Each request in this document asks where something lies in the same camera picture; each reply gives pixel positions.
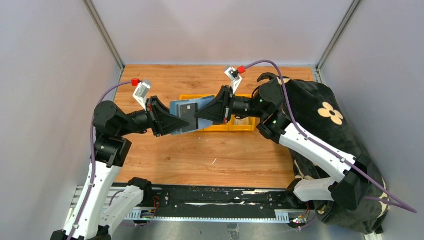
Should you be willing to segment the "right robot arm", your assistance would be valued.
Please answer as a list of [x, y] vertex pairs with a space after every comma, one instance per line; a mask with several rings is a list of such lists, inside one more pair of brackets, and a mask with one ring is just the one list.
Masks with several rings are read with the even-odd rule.
[[227, 123], [232, 115], [258, 118], [256, 128], [265, 139], [295, 151], [328, 174], [323, 179], [295, 181], [285, 195], [290, 208], [298, 209], [309, 201], [333, 201], [349, 211], [356, 210], [371, 187], [361, 173], [369, 171], [371, 161], [337, 149], [308, 132], [283, 112], [286, 99], [278, 79], [260, 85], [252, 97], [236, 96], [225, 85], [195, 117], [219, 124]]

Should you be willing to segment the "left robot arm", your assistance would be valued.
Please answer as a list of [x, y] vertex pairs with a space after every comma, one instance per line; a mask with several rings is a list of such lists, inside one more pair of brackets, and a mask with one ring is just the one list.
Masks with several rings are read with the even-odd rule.
[[124, 113], [113, 101], [100, 102], [93, 113], [90, 136], [89, 173], [73, 215], [62, 230], [52, 233], [53, 240], [110, 240], [134, 207], [149, 206], [153, 201], [152, 183], [134, 177], [118, 199], [105, 209], [110, 189], [121, 171], [131, 141], [129, 134], [145, 134], [149, 129], [156, 137], [169, 135], [189, 125], [153, 96], [144, 110]]

